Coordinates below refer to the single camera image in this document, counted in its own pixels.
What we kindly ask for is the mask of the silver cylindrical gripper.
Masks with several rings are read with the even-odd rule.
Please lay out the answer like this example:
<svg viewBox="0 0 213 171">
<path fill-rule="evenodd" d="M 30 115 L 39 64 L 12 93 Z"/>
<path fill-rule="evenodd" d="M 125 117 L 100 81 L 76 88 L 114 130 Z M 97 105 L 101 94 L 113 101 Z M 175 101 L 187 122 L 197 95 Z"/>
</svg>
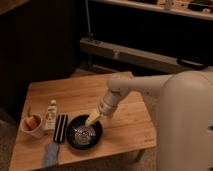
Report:
<svg viewBox="0 0 213 171">
<path fill-rule="evenodd" d="M 113 114 L 116 111 L 118 104 L 122 99 L 123 97 L 120 92 L 113 92 L 108 90 L 104 95 L 104 97 L 98 103 L 99 112 L 97 111 L 92 112 L 87 118 L 85 125 L 91 126 L 100 119 L 101 115 L 110 116 L 111 114 Z"/>
</svg>

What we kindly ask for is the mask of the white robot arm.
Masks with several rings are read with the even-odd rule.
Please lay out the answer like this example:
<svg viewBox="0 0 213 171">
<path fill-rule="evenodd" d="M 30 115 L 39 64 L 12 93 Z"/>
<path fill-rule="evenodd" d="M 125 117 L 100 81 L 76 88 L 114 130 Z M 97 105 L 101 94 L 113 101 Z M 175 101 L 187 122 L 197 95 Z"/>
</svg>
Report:
<svg viewBox="0 0 213 171">
<path fill-rule="evenodd" d="M 112 115 L 132 91 L 158 98 L 157 171 L 213 171 L 213 72 L 115 75 L 86 124 Z"/>
</svg>

